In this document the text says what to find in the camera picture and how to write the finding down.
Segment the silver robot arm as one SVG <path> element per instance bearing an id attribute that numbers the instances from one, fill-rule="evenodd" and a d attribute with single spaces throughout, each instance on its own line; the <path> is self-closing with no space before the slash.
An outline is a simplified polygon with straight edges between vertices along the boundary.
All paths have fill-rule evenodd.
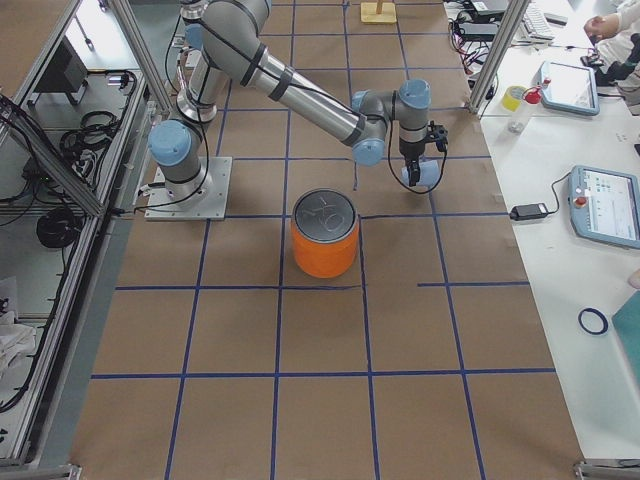
<path id="1" fill-rule="evenodd" d="M 184 1 L 181 18 L 188 44 L 201 58 L 176 98 L 176 117 L 210 122 L 216 99 L 228 81 L 262 91 L 352 150 L 353 160 L 375 165 L 386 154 L 386 140 L 399 131 L 405 165 L 400 182 L 426 194 L 440 183 L 444 160 L 426 160 L 429 143 L 447 150 L 446 129 L 429 120 L 431 89 L 423 79 L 405 81 L 391 91 L 359 91 L 344 105 L 291 66 L 273 56 L 259 35 L 272 10 L 268 1 Z"/>

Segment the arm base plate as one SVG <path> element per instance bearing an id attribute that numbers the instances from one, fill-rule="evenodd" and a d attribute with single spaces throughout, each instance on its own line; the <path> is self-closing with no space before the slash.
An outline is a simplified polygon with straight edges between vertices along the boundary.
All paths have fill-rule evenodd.
<path id="1" fill-rule="evenodd" d="M 149 221 L 199 221 L 225 219 L 233 159 L 200 156 L 199 175 L 184 184 L 167 181 L 160 167 L 150 191 L 144 217 Z"/>

